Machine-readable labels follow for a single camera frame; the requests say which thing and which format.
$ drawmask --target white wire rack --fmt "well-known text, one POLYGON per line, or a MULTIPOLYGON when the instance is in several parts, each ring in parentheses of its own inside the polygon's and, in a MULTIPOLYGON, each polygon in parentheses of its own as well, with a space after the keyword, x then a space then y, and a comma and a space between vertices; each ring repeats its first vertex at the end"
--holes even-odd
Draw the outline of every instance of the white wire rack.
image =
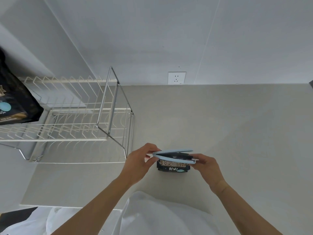
POLYGON ((39 122, 0 126, 1 144, 41 163, 125 160, 135 116, 112 67, 107 79, 27 77, 22 82, 45 111, 39 122), (10 145, 14 142, 33 142, 31 157, 10 145))

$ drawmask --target outlet plate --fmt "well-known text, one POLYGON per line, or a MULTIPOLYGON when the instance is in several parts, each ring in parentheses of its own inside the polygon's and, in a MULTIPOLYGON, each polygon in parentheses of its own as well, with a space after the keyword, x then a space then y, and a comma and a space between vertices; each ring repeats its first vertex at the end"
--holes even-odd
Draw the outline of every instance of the outlet plate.
POLYGON ((168 72, 168 84, 180 85, 185 82, 186 72, 168 72))

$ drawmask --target white shirt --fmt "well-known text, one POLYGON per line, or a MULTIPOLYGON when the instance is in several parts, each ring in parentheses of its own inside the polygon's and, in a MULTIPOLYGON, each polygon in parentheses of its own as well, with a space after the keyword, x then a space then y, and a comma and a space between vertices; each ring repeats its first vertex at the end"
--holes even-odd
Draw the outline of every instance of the white shirt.
POLYGON ((137 191, 129 197, 112 235, 218 235, 213 216, 137 191))

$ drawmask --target person's right arm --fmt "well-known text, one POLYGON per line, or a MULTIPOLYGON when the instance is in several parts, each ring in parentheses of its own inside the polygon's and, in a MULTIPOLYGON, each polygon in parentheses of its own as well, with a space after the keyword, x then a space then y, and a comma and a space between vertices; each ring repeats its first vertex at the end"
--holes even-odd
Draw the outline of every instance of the person's right arm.
POLYGON ((219 197, 241 235, 282 235, 226 183, 215 158, 192 155, 199 160, 190 166, 201 173, 212 192, 219 197))

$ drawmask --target black package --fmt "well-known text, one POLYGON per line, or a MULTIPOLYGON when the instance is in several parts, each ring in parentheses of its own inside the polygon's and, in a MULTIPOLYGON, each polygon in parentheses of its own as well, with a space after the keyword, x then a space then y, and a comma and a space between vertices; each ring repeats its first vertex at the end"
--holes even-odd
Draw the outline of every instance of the black package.
MULTIPOLYGON (((187 153, 160 153, 159 155, 168 157, 168 158, 176 158, 176 159, 183 159, 183 160, 190 160, 193 158, 191 155, 187 153)), ((159 171, 165 172, 187 172, 190 170, 190 165, 186 163, 179 163, 179 162, 170 162, 159 159, 156 163, 157 168, 159 171)))
POLYGON ((44 109, 5 64, 0 49, 0 125, 38 121, 44 109))

